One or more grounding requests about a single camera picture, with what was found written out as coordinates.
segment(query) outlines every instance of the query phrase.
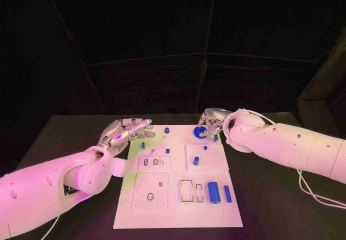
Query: robotic arm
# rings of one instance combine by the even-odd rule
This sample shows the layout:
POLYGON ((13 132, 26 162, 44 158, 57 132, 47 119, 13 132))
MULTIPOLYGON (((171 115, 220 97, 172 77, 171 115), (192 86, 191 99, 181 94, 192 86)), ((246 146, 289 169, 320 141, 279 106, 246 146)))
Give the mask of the robotic arm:
POLYGON ((106 189, 117 164, 114 157, 129 141, 156 136, 147 131, 153 129, 150 123, 150 119, 116 120, 97 146, 0 178, 0 239, 35 229, 106 189), (65 192, 64 185, 74 193, 65 192))
POLYGON ((208 108, 199 119, 199 137, 224 131, 227 143, 244 153, 299 170, 320 174, 346 184, 346 141, 282 123, 267 125, 260 113, 208 108))

